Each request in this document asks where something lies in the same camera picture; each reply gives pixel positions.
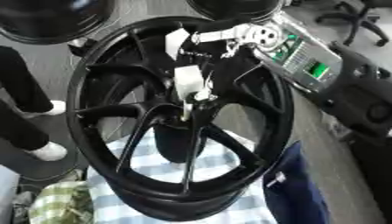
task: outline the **black wheel rim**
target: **black wheel rim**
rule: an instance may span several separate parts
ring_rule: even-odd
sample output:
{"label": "black wheel rim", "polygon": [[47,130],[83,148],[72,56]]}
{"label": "black wheel rim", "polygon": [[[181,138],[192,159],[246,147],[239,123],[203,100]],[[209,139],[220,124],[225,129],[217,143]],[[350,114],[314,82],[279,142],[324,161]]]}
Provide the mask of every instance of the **black wheel rim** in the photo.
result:
{"label": "black wheel rim", "polygon": [[252,18],[256,22],[267,21],[282,8],[280,0],[186,0],[198,13],[211,19],[236,17]]}
{"label": "black wheel rim", "polygon": [[32,45],[54,45],[82,38],[111,16],[111,0],[5,0],[0,3],[0,33]]}
{"label": "black wheel rim", "polygon": [[[68,126],[82,153],[126,204],[162,220],[197,220],[228,207],[248,185],[259,179],[277,161],[291,134],[293,107],[288,85],[252,62],[253,66],[248,69],[248,72],[264,73],[264,76],[268,77],[264,84],[274,92],[274,103],[277,106],[272,106],[252,94],[237,91],[228,98],[221,97],[222,101],[205,104],[204,108],[207,109],[193,113],[188,123],[194,139],[210,137],[232,148],[241,160],[239,167],[218,178],[192,182],[189,177],[193,171],[192,164],[197,157],[197,141],[194,140],[191,141],[190,150],[187,151],[184,180],[180,184],[157,181],[130,169],[132,151],[147,128],[166,125],[167,117],[177,116],[181,110],[178,104],[167,98],[168,88],[165,85],[171,78],[176,64],[165,54],[165,49],[162,52],[161,47],[153,46],[155,50],[150,52],[146,43],[150,43],[149,39],[151,43],[156,41],[154,38],[162,39],[167,33],[179,27],[184,27],[190,33],[195,32],[199,25],[207,22],[208,20],[194,17],[162,17],[123,27],[100,41],[82,59],[68,90]],[[127,47],[133,50],[125,62],[116,58]],[[122,78],[102,80],[101,84],[103,83],[104,86],[98,84],[99,91],[92,91],[94,83],[100,83],[100,77],[112,77],[114,74]],[[125,86],[120,91],[122,93],[111,91],[114,88],[120,89],[118,83]],[[145,83],[153,87],[150,93],[153,95],[152,99],[131,105],[118,104],[125,93]],[[216,115],[215,109],[220,109],[223,104],[230,102],[245,103],[246,106],[263,111],[270,118],[267,119],[269,121],[266,131],[254,153],[210,123]],[[128,147],[125,148],[125,153],[120,159],[110,153],[95,126],[100,118],[107,116],[138,116],[139,118],[135,127],[135,130],[139,131],[134,131],[130,135]]]}

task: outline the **black cylinder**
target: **black cylinder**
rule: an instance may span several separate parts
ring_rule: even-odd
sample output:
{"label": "black cylinder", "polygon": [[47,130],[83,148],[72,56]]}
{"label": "black cylinder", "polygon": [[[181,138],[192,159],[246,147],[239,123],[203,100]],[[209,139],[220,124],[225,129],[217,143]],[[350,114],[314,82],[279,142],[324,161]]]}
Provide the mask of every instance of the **black cylinder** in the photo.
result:
{"label": "black cylinder", "polygon": [[280,0],[187,0],[200,14],[211,19],[250,17],[256,21],[268,19],[280,10]]}
{"label": "black cylinder", "polygon": [[113,0],[1,0],[0,32],[27,44],[64,43],[96,29],[113,8]]}

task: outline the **black pants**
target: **black pants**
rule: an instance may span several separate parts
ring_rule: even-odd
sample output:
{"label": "black pants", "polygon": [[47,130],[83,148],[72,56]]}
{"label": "black pants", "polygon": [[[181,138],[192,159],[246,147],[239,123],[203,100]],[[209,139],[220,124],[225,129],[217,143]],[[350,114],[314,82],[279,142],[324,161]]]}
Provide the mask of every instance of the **black pants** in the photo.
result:
{"label": "black pants", "polygon": [[[0,46],[0,82],[24,112],[46,112],[53,108],[20,54],[5,46]],[[49,142],[46,133],[16,114],[1,100],[0,137],[28,151],[42,148]]]}

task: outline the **shoe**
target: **shoe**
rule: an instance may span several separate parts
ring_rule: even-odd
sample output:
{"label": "shoe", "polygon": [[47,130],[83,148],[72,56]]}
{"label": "shoe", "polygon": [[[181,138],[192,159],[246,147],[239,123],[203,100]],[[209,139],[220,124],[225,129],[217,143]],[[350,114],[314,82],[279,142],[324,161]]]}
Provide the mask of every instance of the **shoe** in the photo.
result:
{"label": "shoe", "polygon": [[51,101],[53,108],[44,113],[29,113],[18,109],[18,112],[22,114],[22,117],[30,119],[36,116],[58,116],[66,112],[66,103],[64,101]]}
{"label": "shoe", "polygon": [[43,161],[57,161],[61,160],[67,155],[67,150],[63,146],[49,142],[46,146],[38,150],[26,151],[32,154],[34,157],[39,158]]}

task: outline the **dark blue fabric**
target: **dark blue fabric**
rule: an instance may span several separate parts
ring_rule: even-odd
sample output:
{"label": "dark blue fabric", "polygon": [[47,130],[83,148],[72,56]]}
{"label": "dark blue fabric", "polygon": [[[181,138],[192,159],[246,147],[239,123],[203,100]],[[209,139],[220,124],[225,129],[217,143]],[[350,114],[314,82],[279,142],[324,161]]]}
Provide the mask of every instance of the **dark blue fabric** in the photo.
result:
{"label": "dark blue fabric", "polygon": [[[268,188],[277,173],[287,178]],[[329,212],[319,189],[312,183],[301,143],[287,148],[273,169],[264,176],[267,205],[279,224],[327,224]]]}

